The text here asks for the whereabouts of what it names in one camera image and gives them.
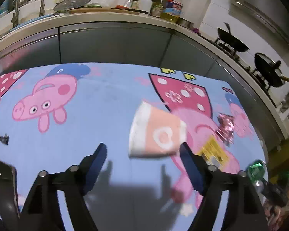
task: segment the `blue tablecloth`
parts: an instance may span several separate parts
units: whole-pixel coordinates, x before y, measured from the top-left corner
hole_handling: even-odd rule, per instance
[[[65,171],[102,142],[107,159],[84,197],[98,229],[187,230],[201,197],[189,191],[176,160],[128,158],[129,132],[142,101],[168,112],[188,109],[187,127],[201,124],[200,119],[217,126],[218,113],[233,115],[233,144],[224,146],[230,157],[226,170],[236,172],[255,159],[264,160],[259,139],[226,82],[129,64],[21,70],[0,77],[0,134],[10,135],[8,146],[0,143],[0,160],[17,170],[20,207],[39,171]],[[199,113],[200,118],[193,118]],[[73,230],[64,195],[58,196],[66,230]],[[214,230],[221,228],[226,203],[224,192]]]

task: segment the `cooking oil bottle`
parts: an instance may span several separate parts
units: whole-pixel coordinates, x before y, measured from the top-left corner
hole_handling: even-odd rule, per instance
[[[164,20],[176,23],[183,8],[182,0],[168,0],[160,17]]]

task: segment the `cartoon eye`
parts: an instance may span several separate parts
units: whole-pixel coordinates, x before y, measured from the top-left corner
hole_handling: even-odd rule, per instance
[[[43,109],[47,109],[47,108],[49,108],[49,107],[50,107],[50,102],[49,102],[49,101],[44,102],[44,103],[42,104],[42,108],[43,108]]]
[[[35,114],[36,113],[36,111],[38,111],[38,107],[36,107],[36,106],[33,106],[32,108],[30,108],[30,114],[31,115],[33,115],[33,114]]]

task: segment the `white plastic jug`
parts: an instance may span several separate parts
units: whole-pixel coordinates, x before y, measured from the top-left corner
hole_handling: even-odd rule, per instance
[[[139,0],[139,9],[143,11],[147,11],[148,13],[151,10],[152,0]]]

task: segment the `wooden cutting board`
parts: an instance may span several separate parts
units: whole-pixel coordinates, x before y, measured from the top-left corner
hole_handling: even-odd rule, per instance
[[[87,13],[87,12],[114,12],[114,13],[139,15],[139,12],[124,10],[124,9],[114,9],[114,8],[75,8],[75,9],[69,10],[70,14]]]

